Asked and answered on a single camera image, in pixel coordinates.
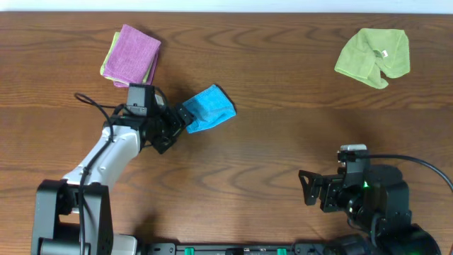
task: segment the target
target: green cloth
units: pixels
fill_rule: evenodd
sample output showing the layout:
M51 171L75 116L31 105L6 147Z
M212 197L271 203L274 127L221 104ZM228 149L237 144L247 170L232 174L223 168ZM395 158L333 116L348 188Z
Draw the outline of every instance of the green cloth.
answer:
M335 71L376 89L389 83L389 78L409 73L409 39L404 30L362 28L341 50Z
M115 34L113 36L113 40L112 40L112 45L110 46L110 49L108 50L107 56L105 56L104 63L102 63L102 65L101 65L101 75L104 75L105 65L107 64L108 58L110 57L110 54L112 53L112 50L115 47L116 42L118 41L119 37L120 37L120 32L115 32ZM151 70L151 67L152 67L152 64L149 65L148 72L143 77L143 81L142 81L143 84L147 82L149 71ZM112 80L112 81L119 81L119 82L124 83L123 81L121 81L119 79L114 79L114 78L109 77L109 76L105 76L105 78L109 79L109 80Z

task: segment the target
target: table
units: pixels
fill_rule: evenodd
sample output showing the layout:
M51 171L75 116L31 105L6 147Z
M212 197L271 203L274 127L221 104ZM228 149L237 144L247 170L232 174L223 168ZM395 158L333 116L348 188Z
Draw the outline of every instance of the table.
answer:
M300 169L334 174L340 145L425 159L453 177L453 16L383 14L0 13L0 250L30 253L35 190L101 135L73 98L126 101L99 74L123 23L162 42L154 85L181 102L220 85L237 116L164 155L144 150L110 192L115 232L145 241L288 242L355 231L303 203ZM333 70L361 28L404 29L411 73L373 89ZM422 166L389 160L413 221L452 249L453 196Z

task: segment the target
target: white wall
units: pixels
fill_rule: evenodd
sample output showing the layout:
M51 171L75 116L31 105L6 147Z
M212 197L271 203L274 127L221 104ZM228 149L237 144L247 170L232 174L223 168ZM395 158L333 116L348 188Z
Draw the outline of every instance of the white wall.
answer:
M0 0L0 11L453 13L453 0Z

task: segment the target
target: yellow-green cloth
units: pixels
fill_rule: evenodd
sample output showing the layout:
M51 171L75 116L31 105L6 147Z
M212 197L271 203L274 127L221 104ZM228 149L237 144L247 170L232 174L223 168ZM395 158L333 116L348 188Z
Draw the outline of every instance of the yellow-green cloth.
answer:
M115 32L115 34L113 36L113 40L112 40L112 45L110 46L110 49L108 50L107 56L105 56L104 63L102 63L102 65L101 65L101 75L104 74L105 65L107 64L108 58L110 57L110 54L112 53L112 50L115 47L116 42L118 41L119 37L120 37L120 32ZM149 65L148 72L144 75L142 83L146 83L147 82L148 75L149 75L149 70L151 70L151 67L152 67L152 64ZM109 80L112 80L112 81L119 81L119 82L124 83L123 81L121 81L119 79L114 79L114 78L109 77L109 76L105 76L105 78L109 79Z
M389 83L389 78L409 73L409 39L404 30L362 28L341 50L335 71L376 89Z

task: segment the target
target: cloth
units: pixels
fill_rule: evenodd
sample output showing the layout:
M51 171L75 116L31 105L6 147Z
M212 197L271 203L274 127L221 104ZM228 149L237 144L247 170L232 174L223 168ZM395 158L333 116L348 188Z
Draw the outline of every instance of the cloth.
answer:
M189 134L213 128L236 115L233 104L216 85L187 100L183 105L194 115L194 121L186 128Z
M409 39L404 30L362 28L341 50L335 71L376 89L389 83L389 78L409 73Z
M110 46L110 54L103 64L103 76L112 79L116 86L151 84L160 44L135 28L123 25L116 43Z

